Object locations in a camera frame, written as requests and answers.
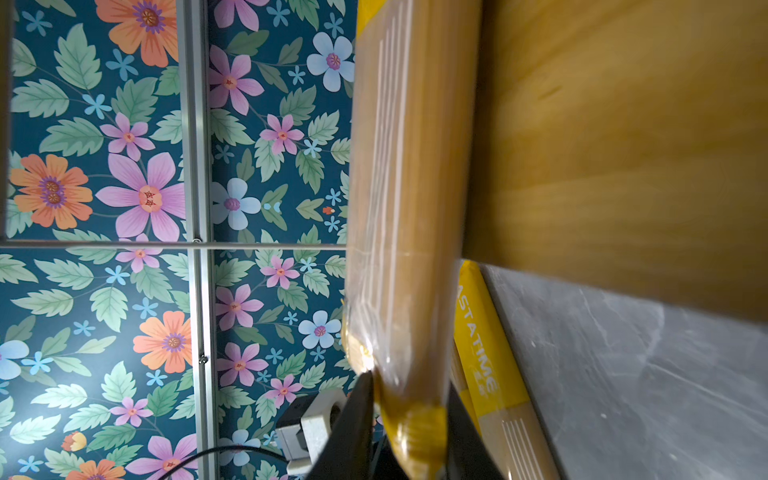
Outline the yellow pasta bag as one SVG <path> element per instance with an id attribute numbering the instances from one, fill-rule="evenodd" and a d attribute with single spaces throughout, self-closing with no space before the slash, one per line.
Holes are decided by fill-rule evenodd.
<path id="1" fill-rule="evenodd" d="M 343 346 L 373 374 L 412 479 L 446 464 L 481 14 L 478 1 L 359 7 Z"/>
<path id="2" fill-rule="evenodd" d="M 454 344 L 460 397 L 505 479 L 561 477 L 479 266 L 459 273 Z"/>

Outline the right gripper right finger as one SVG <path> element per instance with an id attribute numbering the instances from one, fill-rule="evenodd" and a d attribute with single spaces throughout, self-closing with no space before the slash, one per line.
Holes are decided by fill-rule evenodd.
<path id="1" fill-rule="evenodd" d="M 447 405 L 446 478 L 503 478 L 453 385 L 449 389 Z"/>

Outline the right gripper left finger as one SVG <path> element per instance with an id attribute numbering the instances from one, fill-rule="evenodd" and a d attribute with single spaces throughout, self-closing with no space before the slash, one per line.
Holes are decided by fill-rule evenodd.
<path id="1" fill-rule="evenodd" d="M 373 372 L 361 374 L 307 480 L 369 478 L 374 417 Z"/>

